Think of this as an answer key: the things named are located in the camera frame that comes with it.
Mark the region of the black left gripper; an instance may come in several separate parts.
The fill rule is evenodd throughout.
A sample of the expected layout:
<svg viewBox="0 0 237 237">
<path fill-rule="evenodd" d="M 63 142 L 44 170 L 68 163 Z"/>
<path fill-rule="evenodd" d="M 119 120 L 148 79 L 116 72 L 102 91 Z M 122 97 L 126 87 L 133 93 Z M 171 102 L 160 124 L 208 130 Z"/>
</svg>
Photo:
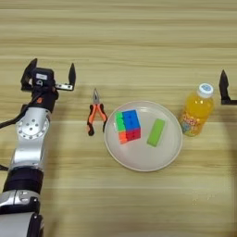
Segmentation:
<svg viewBox="0 0 237 237">
<path fill-rule="evenodd" d="M 73 91 L 76 81 L 76 70 L 72 63 L 69 69 L 69 82 L 56 83 L 55 80 L 36 80 L 31 79 L 32 71 L 37 66 L 37 59 L 34 58 L 30 64 L 25 68 L 21 77 L 21 90 L 31 92 L 31 101 L 27 107 L 39 107 L 53 112 L 55 102 L 59 97 L 59 90 Z"/>
</svg>

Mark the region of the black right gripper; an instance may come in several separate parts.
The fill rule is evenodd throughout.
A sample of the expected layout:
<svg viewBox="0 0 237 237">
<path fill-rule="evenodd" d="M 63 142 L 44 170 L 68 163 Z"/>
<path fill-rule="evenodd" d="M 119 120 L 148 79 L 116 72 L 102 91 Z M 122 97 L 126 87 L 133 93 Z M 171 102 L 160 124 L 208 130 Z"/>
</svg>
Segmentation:
<svg viewBox="0 0 237 237">
<path fill-rule="evenodd" d="M 228 87 L 229 87 L 228 77 L 226 75 L 225 70 L 222 70 L 219 79 L 219 91 L 222 99 L 221 104 L 229 106 L 237 106 L 237 100 L 230 100 Z"/>
</svg>

